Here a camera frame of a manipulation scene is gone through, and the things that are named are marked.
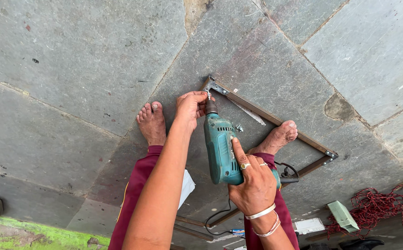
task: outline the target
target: black shoe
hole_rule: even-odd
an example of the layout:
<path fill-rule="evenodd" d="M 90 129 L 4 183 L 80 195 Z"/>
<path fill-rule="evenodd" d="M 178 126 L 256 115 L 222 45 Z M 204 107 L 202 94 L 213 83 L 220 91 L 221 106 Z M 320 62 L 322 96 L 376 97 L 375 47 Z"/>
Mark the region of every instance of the black shoe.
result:
<path fill-rule="evenodd" d="M 376 246 L 382 246 L 385 243 L 381 240 L 366 238 L 365 240 L 357 239 L 339 243 L 342 250 L 371 250 Z"/>

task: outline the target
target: bracelet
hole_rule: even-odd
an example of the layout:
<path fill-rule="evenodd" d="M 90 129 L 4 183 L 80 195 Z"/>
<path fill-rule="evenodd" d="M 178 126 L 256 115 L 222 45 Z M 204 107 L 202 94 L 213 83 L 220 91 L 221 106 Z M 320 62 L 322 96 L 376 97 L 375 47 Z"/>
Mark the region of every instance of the bracelet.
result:
<path fill-rule="evenodd" d="M 254 215 L 251 216 L 244 216 L 246 219 L 251 220 L 251 219 L 255 219 L 255 218 L 259 218 L 260 216 L 263 216 L 269 212 L 271 212 L 271 210 L 274 210 L 274 208 L 276 208 L 276 203 L 273 203 L 272 206 L 270 206 L 269 208 L 266 208 L 265 210 L 261 211 L 260 213 L 256 213 Z"/>
<path fill-rule="evenodd" d="M 276 211 L 274 211 L 274 213 L 276 213 L 276 215 L 277 215 L 277 220 L 276 220 L 276 223 L 272 226 L 271 230 L 270 230 L 268 233 L 266 233 L 266 234 L 258 234 L 258 233 L 256 233 L 256 231 L 255 231 L 254 228 L 253 228 L 253 231 L 254 231 L 254 233 L 255 233 L 257 236 L 259 236 L 259 237 L 267 237 L 267 236 L 270 236 L 270 235 L 272 235 L 272 233 L 274 233 L 274 232 L 277 230 L 277 228 L 280 226 L 281 221 L 279 220 L 279 215 L 277 214 Z"/>

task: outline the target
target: leg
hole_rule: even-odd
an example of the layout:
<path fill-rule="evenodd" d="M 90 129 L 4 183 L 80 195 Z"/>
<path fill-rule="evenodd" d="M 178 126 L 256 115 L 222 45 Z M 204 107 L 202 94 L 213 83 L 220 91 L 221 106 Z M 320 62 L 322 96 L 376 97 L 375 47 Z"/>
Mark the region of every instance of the leg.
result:
<path fill-rule="evenodd" d="M 293 121 L 286 121 L 281 126 L 273 129 L 266 139 L 257 147 L 252 148 L 248 153 L 261 157 L 268 164 L 268 167 L 276 169 L 274 165 L 274 155 L 288 142 L 293 141 L 297 137 L 297 129 Z M 293 229 L 291 215 L 286 207 L 280 190 L 277 190 L 274 199 L 276 208 L 274 209 L 279 215 L 280 225 L 285 231 L 287 237 L 291 241 L 295 250 L 299 250 L 296 233 Z M 263 250 L 260 238 L 252 231 L 252 226 L 249 220 L 244 219 L 244 232 L 246 234 L 246 246 L 249 249 Z"/>
<path fill-rule="evenodd" d="M 152 107 L 154 113 L 151 111 L 150 104 L 147 103 L 137 116 L 140 130 L 149 144 L 148 153 L 146 157 L 136 162 L 130 175 L 123 206 L 110 239 L 109 250 L 121 250 L 133 210 L 166 141 L 163 107 L 159 102 L 153 102 Z"/>

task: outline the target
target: electric drill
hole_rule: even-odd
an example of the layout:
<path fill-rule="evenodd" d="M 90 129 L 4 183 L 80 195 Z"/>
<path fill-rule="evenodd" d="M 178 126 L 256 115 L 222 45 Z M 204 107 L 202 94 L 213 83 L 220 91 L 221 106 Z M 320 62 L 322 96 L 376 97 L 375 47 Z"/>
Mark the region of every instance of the electric drill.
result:
<path fill-rule="evenodd" d="M 209 171 L 214 184 L 226 182 L 232 185 L 243 183 L 243 174 L 232 149 L 232 139 L 237 137 L 232 123 L 218 115 L 215 102 L 210 99 L 205 106 L 204 139 L 208 149 Z M 271 169 L 277 180 L 277 189 L 281 186 L 280 177 L 275 169 Z"/>

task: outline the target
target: silver ring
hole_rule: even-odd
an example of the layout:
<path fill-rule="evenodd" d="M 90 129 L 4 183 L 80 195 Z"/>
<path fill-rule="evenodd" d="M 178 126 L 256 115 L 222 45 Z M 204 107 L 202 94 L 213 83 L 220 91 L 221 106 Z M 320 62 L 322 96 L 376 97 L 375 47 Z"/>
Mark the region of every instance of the silver ring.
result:
<path fill-rule="evenodd" d="M 251 165 L 251 163 L 242 163 L 241 165 L 240 165 L 240 168 L 241 168 L 241 170 L 245 170 L 248 166 L 250 166 Z"/>

